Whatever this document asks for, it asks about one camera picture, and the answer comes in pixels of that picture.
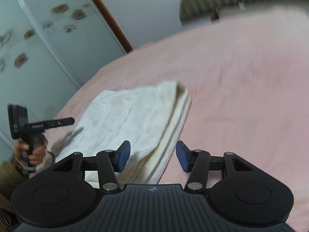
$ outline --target black handle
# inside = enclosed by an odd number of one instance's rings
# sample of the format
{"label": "black handle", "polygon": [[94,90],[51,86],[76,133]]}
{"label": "black handle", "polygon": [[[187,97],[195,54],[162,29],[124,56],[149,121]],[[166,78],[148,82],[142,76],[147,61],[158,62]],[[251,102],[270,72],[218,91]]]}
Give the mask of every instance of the black handle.
{"label": "black handle", "polygon": [[22,140],[29,145],[29,150],[21,151],[22,161],[24,162],[23,167],[28,171],[36,170],[36,167],[30,164],[28,155],[32,154],[33,150],[42,145],[44,138],[45,136],[42,133],[31,133],[31,134],[25,133],[22,135]]}

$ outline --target folded white towel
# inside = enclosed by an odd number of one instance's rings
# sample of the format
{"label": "folded white towel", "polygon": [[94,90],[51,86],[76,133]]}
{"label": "folded white towel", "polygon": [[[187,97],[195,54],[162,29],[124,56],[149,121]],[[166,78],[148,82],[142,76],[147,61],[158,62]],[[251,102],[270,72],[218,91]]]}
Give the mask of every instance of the folded white towel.
{"label": "folded white towel", "polygon": [[[95,156],[116,150],[124,140],[131,143],[126,168],[117,174],[120,184],[156,184],[160,179],[185,122],[191,99],[177,81],[134,90],[102,91],[88,106],[69,145],[56,158],[75,151]],[[98,187],[96,172],[86,181]]]}

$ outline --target wooden door frame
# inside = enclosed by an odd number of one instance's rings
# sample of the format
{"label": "wooden door frame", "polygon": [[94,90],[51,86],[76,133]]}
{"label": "wooden door frame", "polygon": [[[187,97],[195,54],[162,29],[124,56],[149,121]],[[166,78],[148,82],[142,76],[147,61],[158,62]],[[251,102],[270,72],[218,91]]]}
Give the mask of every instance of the wooden door frame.
{"label": "wooden door frame", "polygon": [[112,15],[109,13],[108,9],[105,7],[105,5],[102,3],[101,0],[92,0],[94,4],[97,6],[98,10],[100,11],[101,15],[117,37],[120,44],[123,46],[125,51],[128,53],[133,50],[132,46],[130,45],[129,41],[121,31],[120,27],[117,25],[115,19],[112,17]]}

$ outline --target pink blanket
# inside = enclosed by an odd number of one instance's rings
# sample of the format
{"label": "pink blanket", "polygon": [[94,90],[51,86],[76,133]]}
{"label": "pink blanket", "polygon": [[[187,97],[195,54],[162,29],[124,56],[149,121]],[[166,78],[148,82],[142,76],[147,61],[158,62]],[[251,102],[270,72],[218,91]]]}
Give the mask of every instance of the pink blanket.
{"label": "pink blanket", "polygon": [[[102,90],[178,79],[192,105],[180,139],[214,156],[233,151],[286,184],[288,224],[309,231],[309,19],[293,11],[228,18],[137,49],[103,67],[58,117],[76,123]],[[47,132],[49,149],[74,127]],[[159,183],[185,184],[172,155]]]}

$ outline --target hand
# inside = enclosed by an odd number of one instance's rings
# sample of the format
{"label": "hand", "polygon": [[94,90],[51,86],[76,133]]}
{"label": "hand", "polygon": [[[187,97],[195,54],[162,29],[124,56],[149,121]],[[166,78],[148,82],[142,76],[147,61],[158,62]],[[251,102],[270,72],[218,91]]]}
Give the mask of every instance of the hand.
{"label": "hand", "polygon": [[[43,144],[33,150],[32,154],[28,155],[28,159],[30,160],[30,164],[37,166],[43,162],[43,158],[45,157],[46,153],[46,145],[47,145],[47,139],[45,138],[43,141]],[[21,164],[22,158],[21,158],[21,150],[27,151],[29,149],[29,146],[26,142],[20,141],[15,144],[14,149],[14,157],[15,159]]]}

